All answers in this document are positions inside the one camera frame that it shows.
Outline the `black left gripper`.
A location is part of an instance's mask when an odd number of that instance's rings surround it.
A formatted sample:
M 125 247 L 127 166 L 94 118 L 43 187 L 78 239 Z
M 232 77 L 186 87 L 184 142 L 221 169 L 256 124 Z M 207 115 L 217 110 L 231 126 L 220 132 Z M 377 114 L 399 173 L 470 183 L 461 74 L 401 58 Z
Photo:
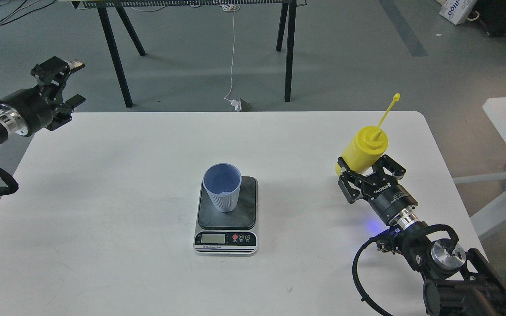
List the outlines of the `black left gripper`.
M 36 64 L 31 70 L 36 88 L 21 89 L 0 99 L 0 123 L 8 134 L 32 136 L 42 128 L 55 131 L 70 122 L 86 98 L 77 94 L 60 103 L 60 94 L 70 75 L 84 67 L 80 60 L 64 61 L 56 56 Z

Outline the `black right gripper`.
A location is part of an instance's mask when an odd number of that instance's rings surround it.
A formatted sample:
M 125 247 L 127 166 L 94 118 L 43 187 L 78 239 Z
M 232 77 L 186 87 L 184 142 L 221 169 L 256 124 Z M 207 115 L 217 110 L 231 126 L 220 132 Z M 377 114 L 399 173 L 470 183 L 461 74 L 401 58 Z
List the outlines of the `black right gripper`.
M 396 225 L 396 216 L 403 210 L 413 210 L 417 200 L 398 184 L 406 169 L 387 154 L 378 158 L 371 166 L 369 178 L 353 171 L 343 157 L 337 160 L 339 166 L 338 185 L 347 202 L 353 204 L 364 200 L 370 204 L 374 212 L 386 226 Z M 370 184 L 378 189 L 371 190 Z

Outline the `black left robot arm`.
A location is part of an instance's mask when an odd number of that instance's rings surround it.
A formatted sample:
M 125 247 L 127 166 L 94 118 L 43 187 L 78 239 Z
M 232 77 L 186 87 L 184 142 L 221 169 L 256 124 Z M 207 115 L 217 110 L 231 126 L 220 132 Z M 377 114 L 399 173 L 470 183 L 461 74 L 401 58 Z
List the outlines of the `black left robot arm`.
M 30 74 L 37 83 L 0 99 L 0 145 L 12 134 L 29 137 L 47 129 L 54 131 L 72 120 L 75 108 L 86 99 L 75 95 L 63 99 L 63 90 L 70 75 L 84 68 L 79 60 L 64 61 L 56 56 L 36 64 Z M 0 167 L 0 196 L 14 194 L 19 188 L 11 174 Z

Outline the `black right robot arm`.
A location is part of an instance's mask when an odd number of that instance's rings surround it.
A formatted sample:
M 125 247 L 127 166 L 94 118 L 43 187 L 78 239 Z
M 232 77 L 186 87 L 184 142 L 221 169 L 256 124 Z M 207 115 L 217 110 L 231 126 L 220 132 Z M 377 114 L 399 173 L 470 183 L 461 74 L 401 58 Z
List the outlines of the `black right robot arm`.
M 423 279 L 423 300 L 429 316 L 504 316 L 506 282 L 478 249 L 464 250 L 459 236 L 446 224 L 428 225 L 414 214 L 416 199 L 399 184 L 406 169 L 388 155 L 372 165 L 364 176 L 354 171 L 342 157 L 339 187 L 353 204 L 364 200 L 372 207 L 387 230 L 369 238 L 357 251 L 352 266 L 354 285 L 373 310 L 388 312 L 364 290 L 358 264 L 362 252 L 376 244 L 378 251 L 402 255 Z

